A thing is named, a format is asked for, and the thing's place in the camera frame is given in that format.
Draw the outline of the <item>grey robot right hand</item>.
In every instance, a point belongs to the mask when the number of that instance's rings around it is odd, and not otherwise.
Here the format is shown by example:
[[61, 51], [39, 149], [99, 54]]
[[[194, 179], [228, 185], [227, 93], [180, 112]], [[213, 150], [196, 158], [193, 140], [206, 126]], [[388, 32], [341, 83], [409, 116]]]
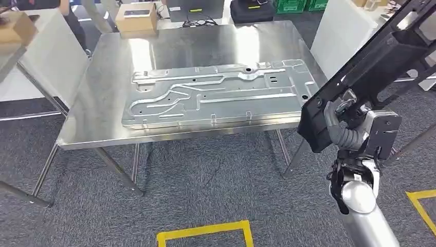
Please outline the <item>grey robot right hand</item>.
[[338, 106], [328, 101], [323, 111], [331, 142], [341, 149], [358, 151], [360, 148], [365, 148], [370, 139], [370, 131], [377, 114], [365, 105], [359, 108], [362, 112], [363, 121], [357, 127], [348, 129], [340, 125], [338, 115], [344, 113], [356, 102], [357, 96], [351, 89], [348, 89], [343, 94], [341, 103]]

